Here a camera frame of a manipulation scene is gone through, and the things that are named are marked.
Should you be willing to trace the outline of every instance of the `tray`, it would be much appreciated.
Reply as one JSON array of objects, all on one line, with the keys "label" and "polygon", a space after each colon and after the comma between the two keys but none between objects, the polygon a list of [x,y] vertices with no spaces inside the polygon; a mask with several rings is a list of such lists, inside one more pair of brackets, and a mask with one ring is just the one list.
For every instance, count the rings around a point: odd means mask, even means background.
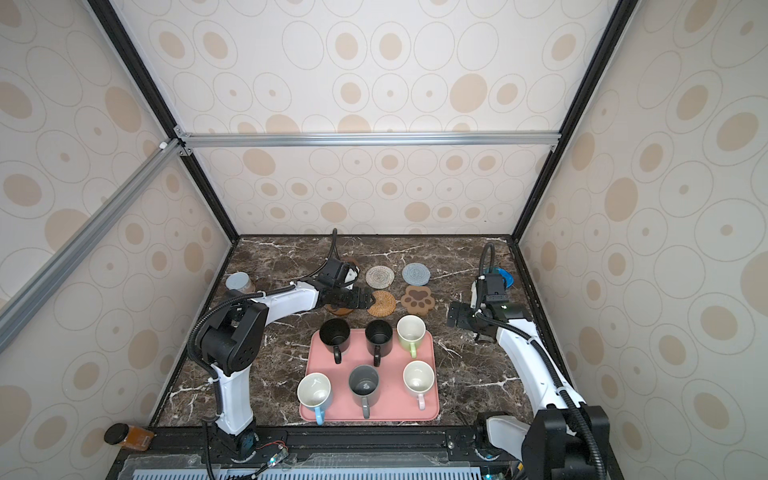
[{"label": "tray", "polygon": [[[371,406],[369,419],[362,417],[362,408],[358,406],[349,390],[349,374],[358,365],[373,365],[373,355],[368,353],[366,331],[352,329],[349,348],[344,352],[342,362],[336,365],[333,354],[320,341],[319,332],[312,335],[310,357],[306,363],[306,373],[320,372],[331,381],[333,403],[326,410],[326,422],[425,422],[437,418],[440,413],[440,402],[437,394],[438,378],[435,374],[435,386],[424,395],[426,409],[419,410],[419,401],[412,397],[406,385],[402,382],[402,371],[413,359],[397,342],[397,331],[394,330],[392,352],[382,358],[379,373],[379,388],[382,389],[379,401]],[[427,362],[435,370],[435,350],[432,346],[432,335],[424,335],[417,360]],[[315,412],[300,404],[301,418],[308,422],[315,421]]]}]

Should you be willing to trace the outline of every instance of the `wallpaper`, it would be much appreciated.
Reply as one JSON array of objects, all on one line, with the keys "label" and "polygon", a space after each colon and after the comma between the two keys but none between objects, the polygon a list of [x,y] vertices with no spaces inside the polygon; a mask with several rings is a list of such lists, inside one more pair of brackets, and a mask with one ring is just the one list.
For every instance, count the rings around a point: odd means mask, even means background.
[{"label": "wallpaper", "polygon": [[511,233],[549,146],[196,152],[240,234]]},{"label": "wallpaper", "polygon": [[559,130],[615,0],[120,0],[185,131]]},{"label": "wallpaper", "polygon": [[522,242],[624,477],[768,472],[768,5],[650,0]]},{"label": "wallpaper", "polygon": [[104,478],[146,425],[229,249],[183,164],[155,178],[0,354],[0,478]]},{"label": "wallpaper", "polygon": [[0,2],[0,308],[165,138],[81,3]]}]

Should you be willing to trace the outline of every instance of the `marble countertop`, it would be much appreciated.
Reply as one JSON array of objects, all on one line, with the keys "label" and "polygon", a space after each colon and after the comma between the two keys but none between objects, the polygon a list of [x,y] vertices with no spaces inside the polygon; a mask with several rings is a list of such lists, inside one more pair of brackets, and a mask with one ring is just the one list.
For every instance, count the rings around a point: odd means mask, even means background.
[{"label": "marble countertop", "polygon": [[[528,423],[533,419],[528,397],[504,350],[496,344],[475,343],[474,333],[445,325],[448,305],[453,300],[469,301],[469,287],[487,241],[496,246],[496,265],[517,280],[514,261],[502,238],[339,237],[339,255],[356,259],[362,268],[358,285],[366,285],[365,272],[372,266],[386,265],[395,271],[394,282],[385,289],[398,300],[395,312],[384,318],[393,327],[406,314],[399,303],[406,289],[402,268],[407,263],[421,262],[431,270],[427,286],[436,307],[423,319],[434,339],[440,414],[420,425],[466,425],[475,421],[478,412],[491,411],[511,412]],[[217,286],[213,304],[222,298],[224,280],[234,272],[247,272],[256,290],[271,290],[315,270],[329,247],[328,237],[243,237]],[[508,295],[529,308],[519,282],[508,290]],[[304,377],[312,335],[333,317],[321,308],[288,316],[264,329],[263,345],[250,370],[250,401],[258,425],[307,423],[299,415],[296,387]],[[344,318],[352,328],[364,328],[374,317],[365,310],[355,310]],[[206,378],[204,370],[185,360],[162,406],[158,425],[198,425],[201,418],[213,415],[214,396]]]}]

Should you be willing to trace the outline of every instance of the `blue coaster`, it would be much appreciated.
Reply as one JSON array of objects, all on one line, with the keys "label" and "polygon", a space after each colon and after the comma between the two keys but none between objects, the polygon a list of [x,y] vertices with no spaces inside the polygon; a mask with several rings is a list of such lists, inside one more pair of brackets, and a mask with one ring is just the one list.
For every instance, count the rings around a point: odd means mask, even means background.
[{"label": "blue coaster", "polygon": [[429,276],[429,268],[424,263],[409,263],[402,268],[402,279],[409,285],[424,286]]}]

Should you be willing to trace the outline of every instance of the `mug handle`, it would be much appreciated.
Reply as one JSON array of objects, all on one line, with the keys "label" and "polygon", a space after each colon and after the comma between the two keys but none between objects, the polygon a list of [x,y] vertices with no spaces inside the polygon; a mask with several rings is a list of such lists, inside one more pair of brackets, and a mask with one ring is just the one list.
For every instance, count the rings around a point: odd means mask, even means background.
[{"label": "mug handle", "polygon": [[368,405],[367,397],[362,398],[362,417],[366,420],[371,417],[371,407]]},{"label": "mug handle", "polygon": [[323,422],[325,422],[325,420],[326,420],[325,412],[321,410],[320,407],[315,407],[315,421],[317,422],[317,425],[322,425]]}]

